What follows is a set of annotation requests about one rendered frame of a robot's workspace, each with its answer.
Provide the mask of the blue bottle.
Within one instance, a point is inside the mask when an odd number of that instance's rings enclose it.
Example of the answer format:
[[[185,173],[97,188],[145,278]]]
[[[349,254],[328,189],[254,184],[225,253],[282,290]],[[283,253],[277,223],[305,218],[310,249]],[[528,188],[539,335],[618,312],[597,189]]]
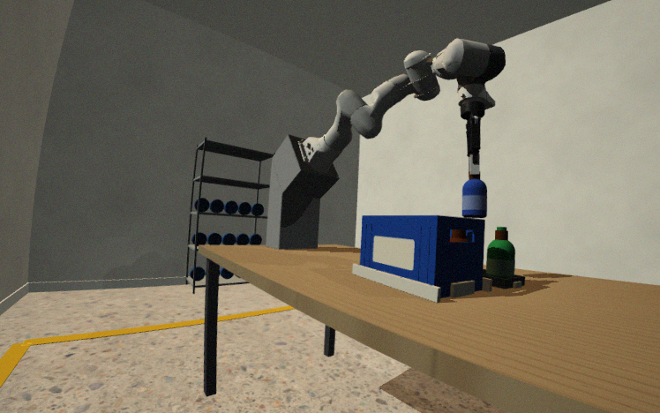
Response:
[[[487,186],[480,175],[470,175],[462,187],[462,216],[485,218],[487,216]]]

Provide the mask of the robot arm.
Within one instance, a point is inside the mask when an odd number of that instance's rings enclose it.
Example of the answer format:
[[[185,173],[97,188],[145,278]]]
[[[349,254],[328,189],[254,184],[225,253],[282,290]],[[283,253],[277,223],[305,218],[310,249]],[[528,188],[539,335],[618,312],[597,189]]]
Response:
[[[352,140],[351,125],[366,139],[375,138],[385,113],[407,95],[415,94],[414,98],[429,101],[439,94],[436,75],[447,80],[457,78],[459,106],[480,101],[485,109],[492,108],[495,101],[486,91],[485,82],[497,77],[505,65],[506,55],[501,47],[458,38],[434,58],[425,51],[414,51],[404,60],[408,75],[396,76],[375,88],[371,93],[372,105],[352,90],[341,92],[336,101],[337,115],[328,133],[298,141],[303,160],[319,173],[326,173]]]

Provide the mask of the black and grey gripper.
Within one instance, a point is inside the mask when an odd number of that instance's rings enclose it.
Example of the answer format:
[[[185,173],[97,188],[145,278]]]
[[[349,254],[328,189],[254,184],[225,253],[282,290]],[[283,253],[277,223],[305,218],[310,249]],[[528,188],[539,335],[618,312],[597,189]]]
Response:
[[[461,118],[469,120],[466,123],[466,133],[470,175],[480,175],[480,123],[484,114],[484,104],[480,101],[469,101],[461,105]],[[477,115],[479,117],[475,117]]]

